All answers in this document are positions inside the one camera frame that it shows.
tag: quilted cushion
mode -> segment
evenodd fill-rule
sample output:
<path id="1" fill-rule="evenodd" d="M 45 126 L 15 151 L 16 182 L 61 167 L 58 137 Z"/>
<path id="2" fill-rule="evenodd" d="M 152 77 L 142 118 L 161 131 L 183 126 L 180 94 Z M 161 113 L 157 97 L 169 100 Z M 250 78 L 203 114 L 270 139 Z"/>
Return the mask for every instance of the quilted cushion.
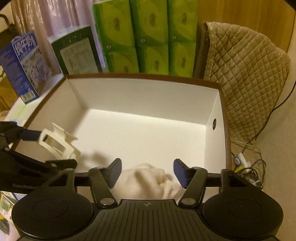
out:
<path id="1" fill-rule="evenodd" d="M 249 28 L 206 22 L 202 38 L 206 28 L 210 48 L 204 79 L 220 83 L 223 89 L 231 137 L 248 141 L 275 106 L 290 58 L 268 37 Z"/>

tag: white box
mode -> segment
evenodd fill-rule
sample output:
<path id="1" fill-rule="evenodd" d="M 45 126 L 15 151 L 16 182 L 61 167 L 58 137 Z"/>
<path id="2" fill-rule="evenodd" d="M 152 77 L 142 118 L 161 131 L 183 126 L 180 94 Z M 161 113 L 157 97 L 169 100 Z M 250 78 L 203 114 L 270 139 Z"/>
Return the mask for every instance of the white box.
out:
<path id="1" fill-rule="evenodd" d="M 150 163 L 177 182 L 173 173 L 176 158 L 208 172 L 231 167 L 221 93 L 216 83 L 182 77 L 68 76 L 29 128 L 52 130 L 54 122 L 75 135 L 78 140 L 73 145 L 81 151 L 77 172 L 106 167 L 120 158 L 123 169 Z M 21 141 L 16 151 L 40 161 L 54 159 L 37 143 Z"/>

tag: pink curtain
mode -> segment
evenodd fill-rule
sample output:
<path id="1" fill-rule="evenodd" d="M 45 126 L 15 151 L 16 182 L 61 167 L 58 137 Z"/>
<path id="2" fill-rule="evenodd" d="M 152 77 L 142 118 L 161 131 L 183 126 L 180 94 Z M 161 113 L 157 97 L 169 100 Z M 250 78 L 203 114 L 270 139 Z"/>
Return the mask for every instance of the pink curtain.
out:
<path id="1" fill-rule="evenodd" d="M 12 0 L 11 8 L 20 33 L 34 30 L 51 71 L 60 73 L 48 38 L 66 34 L 69 29 L 90 25 L 102 68 L 105 64 L 96 34 L 91 6 L 98 0 Z"/>

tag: green tissue box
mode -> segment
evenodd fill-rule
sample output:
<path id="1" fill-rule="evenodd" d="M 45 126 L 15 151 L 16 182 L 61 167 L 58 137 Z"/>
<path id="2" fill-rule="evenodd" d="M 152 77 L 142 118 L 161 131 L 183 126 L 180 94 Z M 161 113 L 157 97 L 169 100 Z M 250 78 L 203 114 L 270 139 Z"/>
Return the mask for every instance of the green tissue box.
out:
<path id="1" fill-rule="evenodd" d="M 104 54 L 135 46 L 128 0 L 95 3 L 93 14 Z"/>
<path id="2" fill-rule="evenodd" d="M 168 45 L 137 48 L 140 72 L 168 74 Z"/>
<path id="3" fill-rule="evenodd" d="M 196 42 L 197 0 L 167 0 L 169 41 Z"/>
<path id="4" fill-rule="evenodd" d="M 135 47 L 107 53 L 106 64 L 110 72 L 114 73 L 139 73 L 137 52 Z"/>
<path id="5" fill-rule="evenodd" d="M 130 0 L 135 43 L 137 47 L 168 42 L 166 0 Z"/>
<path id="6" fill-rule="evenodd" d="M 170 43 L 170 75 L 192 77 L 196 43 Z"/>

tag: white cloth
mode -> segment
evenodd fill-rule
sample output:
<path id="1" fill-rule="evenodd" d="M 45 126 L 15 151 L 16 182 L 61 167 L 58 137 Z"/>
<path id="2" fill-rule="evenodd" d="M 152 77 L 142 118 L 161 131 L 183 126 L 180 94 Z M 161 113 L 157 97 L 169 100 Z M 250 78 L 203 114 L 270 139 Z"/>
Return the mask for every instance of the white cloth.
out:
<path id="1" fill-rule="evenodd" d="M 134 169 L 121 172 L 111 192 L 119 202 L 121 199 L 175 199 L 178 201 L 185 189 L 165 175 L 165 171 L 150 164 L 141 164 Z"/>

